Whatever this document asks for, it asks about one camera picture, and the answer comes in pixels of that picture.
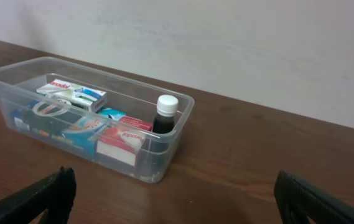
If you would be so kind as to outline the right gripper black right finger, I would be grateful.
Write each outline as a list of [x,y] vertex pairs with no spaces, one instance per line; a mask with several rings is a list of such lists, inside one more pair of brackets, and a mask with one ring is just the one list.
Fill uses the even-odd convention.
[[278,173],[274,197],[283,223],[354,224],[353,207],[286,170]]

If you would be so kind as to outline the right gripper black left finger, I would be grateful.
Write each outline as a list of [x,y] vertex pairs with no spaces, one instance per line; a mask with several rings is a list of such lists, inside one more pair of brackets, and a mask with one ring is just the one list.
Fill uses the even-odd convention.
[[55,173],[0,200],[0,223],[30,223],[41,215],[40,223],[68,222],[77,192],[71,167]]

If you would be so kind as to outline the blue Kool Fever box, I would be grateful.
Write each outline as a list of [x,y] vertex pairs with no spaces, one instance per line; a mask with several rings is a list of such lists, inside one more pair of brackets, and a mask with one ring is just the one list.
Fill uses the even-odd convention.
[[90,155],[95,153],[95,144],[99,133],[108,127],[108,123],[105,119],[109,118],[118,121],[126,116],[124,112],[102,107],[99,112],[97,112],[98,115],[102,116],[101,119],[81,115],[82,118],[69,128],[63,130],[59,135],[45,136],[44,134],[31,131],[29,126],[22,122],[21,112],[26,108],[26,105],[24,105],[10,113],[9,117],[15,129],[40,139],[47,144],[53,144],[57,147],[70,147],[73,152],[85,152]]

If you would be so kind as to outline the green round-logo box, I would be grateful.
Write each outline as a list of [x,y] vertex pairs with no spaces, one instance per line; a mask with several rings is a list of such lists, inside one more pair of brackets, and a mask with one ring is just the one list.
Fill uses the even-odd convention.
[[45,136],[59,135],[82,118],[79,114],[43,101],[31,101],[26,107],[21,112],[22,122],[27,124],[31,131]]

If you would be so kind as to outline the red Panadol box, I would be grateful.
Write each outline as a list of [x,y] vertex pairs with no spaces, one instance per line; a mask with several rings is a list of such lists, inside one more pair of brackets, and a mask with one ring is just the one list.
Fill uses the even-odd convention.
[[106,128],[96,143],[98,161],[105,164],[122,163],[135,167],[145,135],[121,124]]

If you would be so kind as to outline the clear plastic container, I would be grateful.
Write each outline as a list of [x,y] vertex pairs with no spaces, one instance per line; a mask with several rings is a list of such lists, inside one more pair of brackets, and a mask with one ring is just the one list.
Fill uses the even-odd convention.
[[[75,83],[106,93],[97,112],[40,88]],[[162,95],[177,98],[174,127],[151,130]],[[112,73],[40,57],[0,67],[0,109],[9,128],[146,183],[160,181],[194,106],[188,95]]]

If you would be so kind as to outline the white blue Panadol box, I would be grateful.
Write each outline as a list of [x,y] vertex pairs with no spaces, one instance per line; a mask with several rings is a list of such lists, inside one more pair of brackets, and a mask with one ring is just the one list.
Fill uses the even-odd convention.
[[87,86],[55,79],[36,89],[40,95],[62,99],[73,106],[96,113],[107,102],[107,93]]

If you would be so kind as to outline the dark syrup bottle white cap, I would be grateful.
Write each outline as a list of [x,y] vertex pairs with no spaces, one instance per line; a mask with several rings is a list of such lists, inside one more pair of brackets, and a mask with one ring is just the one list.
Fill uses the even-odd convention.
[[[179,101],[172,95],[161,95],[157,100],[157,114],[154,118],[152,132],[156,134],[167,134],[175,126],[174,116],[177,113]],[[165,164],[165,153],[169,147],[167,142],[151,141],[151,176],[161,172]]]

